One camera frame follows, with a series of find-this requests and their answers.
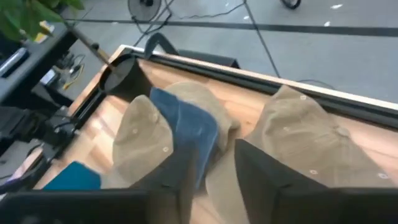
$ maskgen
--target wooden table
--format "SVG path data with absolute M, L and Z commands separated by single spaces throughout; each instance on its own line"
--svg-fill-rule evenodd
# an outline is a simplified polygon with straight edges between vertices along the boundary
M 112 55 L 110 60 L 115 59 L 126 47 L 132 48 L 130 46 L 121 45 Z M 394 103 L 370 99 L 363 96 L 351 95 L 348 93 L 306 85 L 303 83 L 296 83 L 267 75 L 237 70 L 235 68 L 222 67 L 189 58 L 181 58 L 179 56 L 166 54 L 163 55 L 166 57 L 178 58 L 187 62 L 202 63 L 212 67 L 220 67 L 225 70 L 233 70 L 235 72 L 238 71 L 247 76 L 261 77 L 274 82 L 298 86 L 300 88 L 320 91 L 330 95 L 354 99 L 357 101 L 398 110 L 398 105 Z M 175 68 L 166 67 L 153 62 L 140 60 L 139 65 L 154 86 L 160 88 L 164 88 L 180 81 L 196 81 L 206 85 L 218 97 L 220 102 L 229 111 L 230 115 L 240 120 L 241 137 L 247 135 L 253 130 L 254 125 L 259 119 L 264 104 L 267 103 L 268 99 L 270 98 L 269 95 L 234 86 L 228 83 L 223 83 L 217 80 L 212 80 L 193 73 L 184 72 L 182 70 L 177 70 Z M 98 72 L 90 84 L 85 88 L 83 93 L 71 105 L 71 114 L 77 109 L 81 102 L 86 98 L 88 93 L 97 84 L 104 69 L 105 67 Z M 98 109 L 92 114 L 91 118 L 86 122 L 84 127 L 82 127 L 81 134 L 75 139 L 63 158 L 53 163 L 53 166 L 37 183 L 35 189 L 41 189 L 43 186 L 45 186 L 72 161 L 82 162 L 97 172 L 105 172 L 108 170 L 113 163 L 113 139 L 119 128 L 122 115 L 127 106 L 127 102 L 116 97 L 106 97 Z M 395 183 L 398 184 L 398 133 L 337 115 L 333 115 L 333 118 L 350 131 L 353 140 L 363 148 L 369 157 L 374 159 L 374 161 L 386 171 L 386 173 Z M 20 175 L 23 173 L 25 168 L 28 167 L 30 162 L 35 158 L 35 156 L 38 155 L 38 153 L 40 153 L 40 150 L 32 153 L 25 163 L 20 167 L 20 169 L 15 173 L 15 175 Z M 222 219 L 213 208 L 207 195 L 198 195 L 195 197 L 192 207 L 191 223 L 223 223 Z

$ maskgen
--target black equipment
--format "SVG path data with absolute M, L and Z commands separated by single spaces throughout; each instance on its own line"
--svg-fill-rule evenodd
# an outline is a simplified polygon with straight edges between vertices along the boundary
M 131 19 L 134 21 L 151 21 L 157 15 L 161 0 L 128 0 Z
M 193 148 L 181 148 L 130 189 L 7 194 L 0 223 L 188 224 L 196 156 Z
M 68 133 L 56 128 L 50 118 L 31 110 L 0 106 L 0 139 L 30 142 L 40 139 L 58 146 L 67 138 Z
M 301 0 L 280 0 L 289 9 L 296 9 L 300 6 Z
M 22 110 L 0 106 L 0 141 L 30 142 L 38 139 L 43 142 L 44 159 L 35 162 L 23 176 L 0 185 L 0 194 L 15 192 L 23 187 L 34 185 L 39 173 L 48 169 L 52 159 L 60 156 L 74 137 L 74 121 L 64 114 L 45 114 L 38 111 Z
M 251 224 L 397 223 L 397 189 L 330 189 L 239 139 L 236 172 Z

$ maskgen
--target green plant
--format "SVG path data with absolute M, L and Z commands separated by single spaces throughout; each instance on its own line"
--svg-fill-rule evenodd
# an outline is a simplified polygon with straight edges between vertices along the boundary
M 51 10 L 60 3 L 72 9 L 84 9 L 80 0 L 0 0 L 0 30 L 12 40 L 34 39 L 39 32 L 51 35 L 40 26 L 40 21 L 65 23 Z

